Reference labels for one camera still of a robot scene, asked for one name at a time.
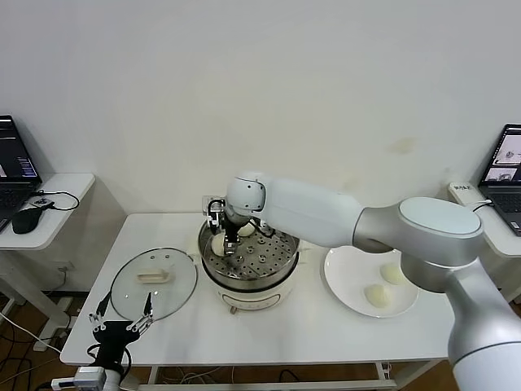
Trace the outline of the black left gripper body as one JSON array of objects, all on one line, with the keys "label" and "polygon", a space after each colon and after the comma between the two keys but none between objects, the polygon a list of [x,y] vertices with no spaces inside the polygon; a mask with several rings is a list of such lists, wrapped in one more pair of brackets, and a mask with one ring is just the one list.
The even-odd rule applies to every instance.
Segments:
[{"label": "black left gripper body", "polygon": [[105,321],[96,331],[97,366],[121,367],[127,345],[139,339],[139,332],[133,330],[132,324],[129,320]]}]

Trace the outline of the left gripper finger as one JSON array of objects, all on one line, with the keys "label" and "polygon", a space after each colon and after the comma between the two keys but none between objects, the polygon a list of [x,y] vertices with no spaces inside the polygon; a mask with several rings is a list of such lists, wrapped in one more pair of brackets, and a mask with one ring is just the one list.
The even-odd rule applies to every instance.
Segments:
[{"label": "left gripper finger", "polygon": [[143,308],[142,316],[138,320],[132,322],[126,330],[142,335],[153,324],[153,322],[152,292],[149,292]]},{"label": "left gripper finger", "polygon": [[108,305],[111,300],[111,292],[108,292],[105,297],[98,303],[95,311],[89,314],[89,321],[92,327],[92,332],[98,332],[105,329],[104,317],[107,312]]}]

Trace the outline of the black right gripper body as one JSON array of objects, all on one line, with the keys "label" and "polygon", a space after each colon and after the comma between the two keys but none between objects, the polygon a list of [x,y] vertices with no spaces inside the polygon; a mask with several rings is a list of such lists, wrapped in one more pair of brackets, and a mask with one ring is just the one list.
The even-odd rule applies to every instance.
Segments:
[{"label": "black right gripper body", "polygon": [[225,230],[225,240],[227,243],[236,243],[239,236],[239,229],[247,224],[247,218],[237,214],[225,213],[223,228]]}]

